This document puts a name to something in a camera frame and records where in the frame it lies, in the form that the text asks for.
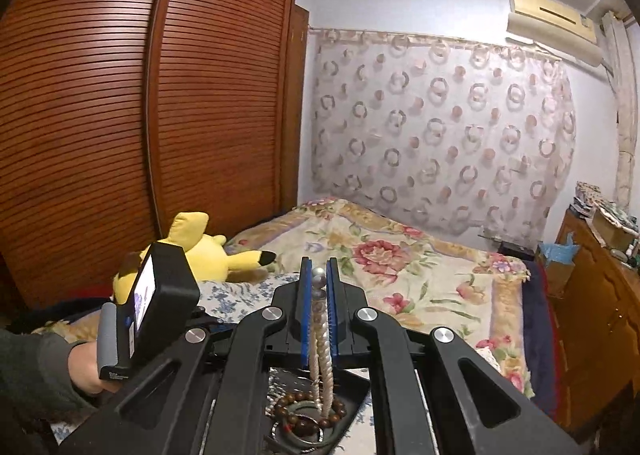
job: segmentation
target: curtain rod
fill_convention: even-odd
[[[407,37],[415,37],[415,38],[434,38],[434,39],[441,39],[441,40],[446,40],[449,42],[454,42],[457,44],[470,44],[470,45],[489,45],[489,46],[493,46],[493,47],[500,47],[500,48],[509,48],[509,47],[513,47],[513,45],[509,45],[507,43],[504,44],[499,44],[499,43],[486,43],[486,42],[482,42],[482,41],[474,41],[474,40],[468,40],[466,38],[459,38],[459,37],[454,37],[454,36],[438,36],[435,34],[422,34],[419,32],[396,32],[396,31],[389,31],[389,30],[373,30],[373,29],[347,29],[347,28],[335,28],[335,27],[313,27],[311,25],[307,26],[307,29],[309,32],[325,32],[325,31],[340,31],[340,32],[354,32],[354,33],[363,33],[363,34],[387,34],[387,35],[391,35],[391,36],[407,36]],[[533,55],[537,55],[537,56],[542,56],[545,58],[549,58],[551,60],[554,61],[562,61],[562,58],[560,56],[557,56],[555,54],[550,53],[548,50],[546,50],[545,48],[539,47],[535,42],[533,44],[521,44],[518,45],[519,47],[521,47],[525,52],[529,52]]]

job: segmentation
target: brown bead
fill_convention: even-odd
[[[293,427],[293,434],[298,437],[311,437],[318,433],[318,425],[310,421],[309,419],[305,419],[304,417],[299,417],[298,422]]]

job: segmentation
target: black ear tip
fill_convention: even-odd
[[[258,263],[260,265],[269,265],[275,259],[276,259],[275,253],[272,253],[271,251],[261,251],[260,260],[258,260]]]

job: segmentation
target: grey pearl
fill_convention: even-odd
[[[314,289],[322,289],[326,285],[326,276],[314,276],[311,280],[311,287]]]
[[[323,300],[326,298],[326,291],[324,289],[313,289],[311,291],[311,299]]]
[[[311,270],[311,276],[313,276],[314,278],[316,276],[326,276],[326,273],[324,272],[324,269],[322,267],[314,267]]]

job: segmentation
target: dark green sleeve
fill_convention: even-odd
[[[57,334],[15,335],[0,329],[0,393],[30,419],[72,420],[93,406],[74,390],[71,345]]]

